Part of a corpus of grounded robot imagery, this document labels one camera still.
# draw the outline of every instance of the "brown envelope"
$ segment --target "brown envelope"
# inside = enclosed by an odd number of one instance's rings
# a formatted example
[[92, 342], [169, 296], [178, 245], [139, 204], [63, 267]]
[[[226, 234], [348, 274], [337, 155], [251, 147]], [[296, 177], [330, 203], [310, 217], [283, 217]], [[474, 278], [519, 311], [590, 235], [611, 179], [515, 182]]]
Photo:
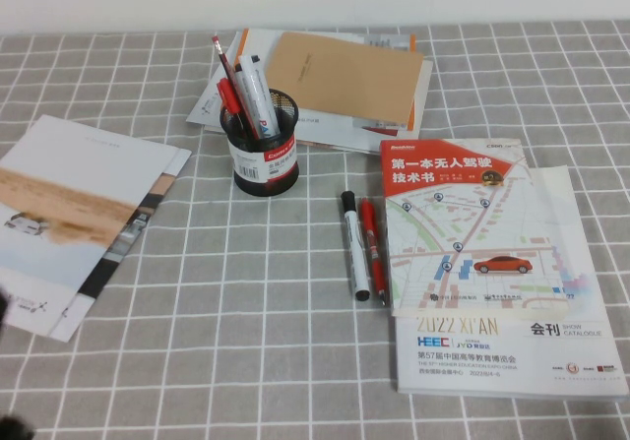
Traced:
[[421, 65], [420, 53], [286, 32], [266, 75], [298, 107], [402, 124]]

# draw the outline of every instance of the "pen holder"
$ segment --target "pen holder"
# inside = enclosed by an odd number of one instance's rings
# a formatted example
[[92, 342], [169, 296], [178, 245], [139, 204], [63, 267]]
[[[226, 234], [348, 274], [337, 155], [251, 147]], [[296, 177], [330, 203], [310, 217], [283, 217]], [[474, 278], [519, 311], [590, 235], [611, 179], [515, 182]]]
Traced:
[[225, 130], [234, 166], [234, 182], [247, 194], [257, 197], [277, 196], [288, 190], [299, 176], [295, 124], [297, 104], [280, 91], [270, 89], [280, 133], [253, 143], [239, 137], [238, 117], [223, 107], [220, 124]]

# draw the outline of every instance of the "red label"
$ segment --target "red label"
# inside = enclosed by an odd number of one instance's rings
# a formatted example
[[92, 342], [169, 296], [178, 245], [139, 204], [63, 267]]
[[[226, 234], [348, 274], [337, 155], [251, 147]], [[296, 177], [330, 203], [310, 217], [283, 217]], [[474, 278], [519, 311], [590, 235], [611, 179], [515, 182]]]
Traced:
[[265, 152], [265, 161], [273, 161], [274, 159], [280, 159], [288, 152], [291, 151], [291, 148], [295, 145], [295, 135], [292, 135], [291, 138], [288, 139], [284, 145], [275, 150], [271, 150], [270, 152]]
[[492, 183], [512, 167], [444, 140], [385, 141], [381, 160], [385, 197], [445, 183]]

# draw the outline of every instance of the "book cover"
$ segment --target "book cover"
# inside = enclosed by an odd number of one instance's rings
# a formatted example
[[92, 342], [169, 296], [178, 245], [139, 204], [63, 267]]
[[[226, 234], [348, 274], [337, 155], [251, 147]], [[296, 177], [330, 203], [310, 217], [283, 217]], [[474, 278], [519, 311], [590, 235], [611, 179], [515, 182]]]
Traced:
[[542, 316], [398, 317], [399, 392], [600, 400], [628, 396], [568, 168], [531, 173], [545, 202], [567, 316], [561, 321]]
[[395, 316], [566, 313], [518, 140], [388, 141], [382, 164]]
[[47, 335], [178, 149], [42, 116], [0, 160], [7, 324]]

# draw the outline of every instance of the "book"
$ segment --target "book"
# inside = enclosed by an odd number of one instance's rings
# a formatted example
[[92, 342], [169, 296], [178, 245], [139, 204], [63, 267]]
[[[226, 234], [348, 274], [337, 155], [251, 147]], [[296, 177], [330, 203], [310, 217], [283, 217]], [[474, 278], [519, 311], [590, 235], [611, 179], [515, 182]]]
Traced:
[[388, 141], [382, 165], [394, 316], [566, 313], [519, 140]]
[[[283, 32], [261, 29], [238, 32], [227, 50], [226, 56], [229, 61], [234, 62], [237, 55], [258, 54], [263, 67], [266, 67], [271, 52]], [[402, 51], [415, 50], [415, 37], [408, 34], [354, 34], [326, 31], [313, 32], [313, 34]], [[318, 147], [378, 154], [380, 144], [384, 140], [417, 138], [432, 68], [431, 61], [422, 61], [420, 76], [415, 89], [413, 114], [410, 115], [406, 130], [388, 130], [384, 129], [386, 125], [374, 120], [300, 108], [299, 119], [295, 128], [297, 141], [301, 144]], [[223, 77], [223, 69], [217, 68], [208, 86], [188, 115], [187, 120], [189, 122], [204, 125], [208, 131], [222, 133], [219, 124], [221, 100], [217, 91], [217, 83]]]
[[188, 150], [179, 150], [167, 169], [157, 179], [149, 194], [140, 203], [136, 212], [127, 220], [114, 242], [96, 264], [90, 275], [81, 285], [77, 294], [48, 334], [48, 337], [60, 342], [70, 342], [88, 312], [95, 304], [123, 258], [149, 224], [149, 219], [156, 212], [177, 174], [190, 157]]
[[412, 51], [287, 31], [266, 75], [270, 88], [300, 108], [405, 126], [422, 59]]
[[442, 396], [627, 400], [566, 166], [532, 169], [561, 269], [562, 321], [396, 318], [398, 391]]
[[47, 335], [178, 149], [50, 116], [0, 160], [6, 323]]

